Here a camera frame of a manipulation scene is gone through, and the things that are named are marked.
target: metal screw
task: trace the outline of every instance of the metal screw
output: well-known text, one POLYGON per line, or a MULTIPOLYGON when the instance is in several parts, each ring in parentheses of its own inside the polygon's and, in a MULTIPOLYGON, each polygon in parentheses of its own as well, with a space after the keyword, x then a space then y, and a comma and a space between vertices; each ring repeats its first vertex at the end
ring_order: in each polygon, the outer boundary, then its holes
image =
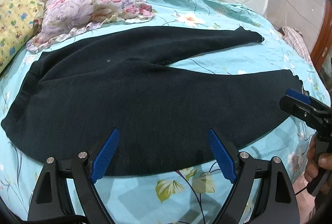
POLYGON ((243 159, 247 159, 247 158, 249 158, 249 154, 247 152, 241 152, 240 157, 243 159))
POLYGON ((280 163, 280 162, 281 162, 281 159, 280 159, 279 157, 274 157, 274 158, 273 158, 273 161, 274 161, 275 163, 280 163))
POLYGON ((47 159, 46 162, 47 162, 48 164, 51 164, 51 163, 53 163, 53 161, 54 161, 54 157, 50 157, 50 158, 47 159))
POLYGON ((84 158, 86 158, 86 156, 87 156, 88 154, 87 154, 87 152, 81 152, 81 153, 79 153, 78 154, 78 157, 80 158, 80 159, 84 159, 84 158))

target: teal fabric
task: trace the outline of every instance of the teal fabric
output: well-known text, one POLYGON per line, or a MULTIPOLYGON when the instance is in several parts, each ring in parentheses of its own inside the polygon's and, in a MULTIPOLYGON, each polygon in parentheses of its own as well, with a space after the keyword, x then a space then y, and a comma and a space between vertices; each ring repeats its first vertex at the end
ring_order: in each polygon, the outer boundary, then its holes
MULTIPOLYGON (((235 30, 243 26, 247 30, 259 32, 265 41, 262 44, 251 43, 198 55, 174 63, 171 67, 218 75, 290 69, 303 81, 304 89, 308 90, 312 97, 330 105, 329 94, 315 69, 278 37, 266 19, 254 11, 243 5, 220 3, 215 0, 147 0, 147 2, 153 6, 156 15, 149 22, 108 24, 55 44, 46 51, 59 49, 83 38, 133 27, 164 25, 195 26, 207 30, 235 30)), ((2 74, 0 119, 5 117, 31 63, 38 60, 39 56, 40 54, 32 55, 26 49, 22 49, 2 74)), ((255 158, 266 160, 279 156, 294 182, 306 165, 305 155, 313 134, 314 130, 291 116, 275 130, 243 150, 255 158)), ((23 155, 10 143, 4 131, 0 130, 0 195, 6 205, 23 220, 27 219, 29 201, 41 168, 42 164, 23 155)), ((69 180, 68 185, 76 213, 83 214, 73 181, 69 180)), ((243 221, 253 209, 257 188, 258 182, 255 182, 242 217, 243 221)), ((210 223, 216 217, 227 198, 231 184, 224 179, 215 161, 211 161, 181 171, 146 177, 103 178, 97 181, 96 189, 116 223, 194 224, 210 223)))

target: black cable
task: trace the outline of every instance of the black cable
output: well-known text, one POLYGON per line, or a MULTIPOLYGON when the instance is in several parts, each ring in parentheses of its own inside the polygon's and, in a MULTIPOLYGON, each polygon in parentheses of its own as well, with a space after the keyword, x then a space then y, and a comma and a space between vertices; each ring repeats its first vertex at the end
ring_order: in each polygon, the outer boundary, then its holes
POLYGON ((300 194, 300 193, 301 193, 303 190, 305 190, 305 189, 307 189, 307 187, 305 187, 305 188, 301 189, 300 191, 298 191, 298 192, 295 194, 295 196, 298 195, 298 194, 300 194))

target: pillow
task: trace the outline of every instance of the pillow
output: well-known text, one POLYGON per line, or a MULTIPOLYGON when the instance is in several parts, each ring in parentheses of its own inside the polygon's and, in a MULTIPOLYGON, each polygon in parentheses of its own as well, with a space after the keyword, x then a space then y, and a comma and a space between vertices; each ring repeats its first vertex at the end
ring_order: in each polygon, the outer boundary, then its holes
POLYGON ((0 0, 0 73, 33 36, 39 0, 0 0))
POLYGON ((145 0, 47 0, 44 13, 35 20, 39 28, 41 25, 40 33, 27 43, 27 49, 37 53, 104 23, 145 22, 153 16, 152 6, 145 0))

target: plaid fabric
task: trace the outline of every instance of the plaid fabric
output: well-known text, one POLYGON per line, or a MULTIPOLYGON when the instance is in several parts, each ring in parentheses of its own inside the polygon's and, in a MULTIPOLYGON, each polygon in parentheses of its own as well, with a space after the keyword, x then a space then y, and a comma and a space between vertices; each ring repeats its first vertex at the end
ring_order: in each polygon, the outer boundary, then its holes
POLYGON ((283 40, 286 42, 286 44, 292 47, 308 64, 313 65, 302 33, 291 27, 282 27, 281 31, 281 33, 284 35, 283 40))

